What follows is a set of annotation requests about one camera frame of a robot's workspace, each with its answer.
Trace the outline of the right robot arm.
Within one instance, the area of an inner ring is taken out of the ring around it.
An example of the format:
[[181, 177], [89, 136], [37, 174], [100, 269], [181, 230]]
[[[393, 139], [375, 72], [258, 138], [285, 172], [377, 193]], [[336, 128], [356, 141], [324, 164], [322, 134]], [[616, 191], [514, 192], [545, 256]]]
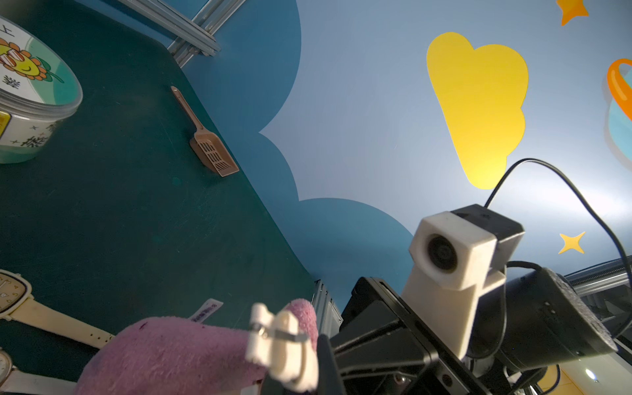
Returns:
[[361, 278], [340, 332], [319, 344], [321, 394], [515, 394], [553, 365], [617, 350], [610, 332], [561, 276], [526, 265], [485, 298], [475, 349], [458, 357], [383, 280]]

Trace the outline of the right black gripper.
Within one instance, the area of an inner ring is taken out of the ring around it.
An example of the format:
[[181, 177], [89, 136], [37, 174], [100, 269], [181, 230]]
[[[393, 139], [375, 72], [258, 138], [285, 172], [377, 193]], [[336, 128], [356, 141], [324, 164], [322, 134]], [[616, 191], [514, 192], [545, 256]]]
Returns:
[[346, 394], [488, 394], [383, 280], [360, 278], [329, 338]]

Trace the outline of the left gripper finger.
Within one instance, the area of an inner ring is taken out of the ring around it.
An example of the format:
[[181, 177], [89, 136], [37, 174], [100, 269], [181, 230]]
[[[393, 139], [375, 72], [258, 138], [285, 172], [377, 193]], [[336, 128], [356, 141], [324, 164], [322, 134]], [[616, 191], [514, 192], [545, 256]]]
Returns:
[[322, 334], [318, 338], [317, 357], [319, 363], [319, 383], [317, 395], [346, 395], [342, 377], [338, 371], [330, 339]]

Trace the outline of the pink cloth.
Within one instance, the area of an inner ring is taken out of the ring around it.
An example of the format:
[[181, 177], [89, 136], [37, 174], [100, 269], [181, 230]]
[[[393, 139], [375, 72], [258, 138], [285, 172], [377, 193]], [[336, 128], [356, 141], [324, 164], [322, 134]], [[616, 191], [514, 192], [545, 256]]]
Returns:
[[[311, 303], [297, 299], [283, 310], [297, 317], [300, 330], [309, 334], [316, 352], [319, 333]], [[74, 392], [240, 392], [272, 379], [266, 368], [245, 360], [249, 330], [209, 326], [177, 317], [143, 319], [128, 326], [97, 352], [83, 370]]]

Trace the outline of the gold strap watch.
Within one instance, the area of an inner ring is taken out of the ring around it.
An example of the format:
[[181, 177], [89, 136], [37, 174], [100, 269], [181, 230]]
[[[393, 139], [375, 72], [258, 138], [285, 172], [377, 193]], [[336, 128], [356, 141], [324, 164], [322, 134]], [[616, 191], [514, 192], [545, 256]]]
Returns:
[[32, 286], [19, 273], [1, 271], [1, 319], [72, 339], [102, 349], [113, 334], [51, 309], [35, 300]]

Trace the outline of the white strap watch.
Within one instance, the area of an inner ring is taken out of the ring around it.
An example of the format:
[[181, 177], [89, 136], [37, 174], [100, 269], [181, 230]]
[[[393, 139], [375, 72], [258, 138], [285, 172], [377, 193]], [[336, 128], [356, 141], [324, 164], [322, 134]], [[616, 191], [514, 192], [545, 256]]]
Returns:
[[300, 330], [299, 320], [290, 311], [273, 314], [265, 304], [252, 306], [245, 360], [266, 368], [272, 379], [291, 392], [317, 389], [317, 353], [311, 337]]
[[1, 349], [1, 393], [67, 395], [74, 394], [76, 387], [77, 384], [72, 381], [19, 370], [10, 355]]

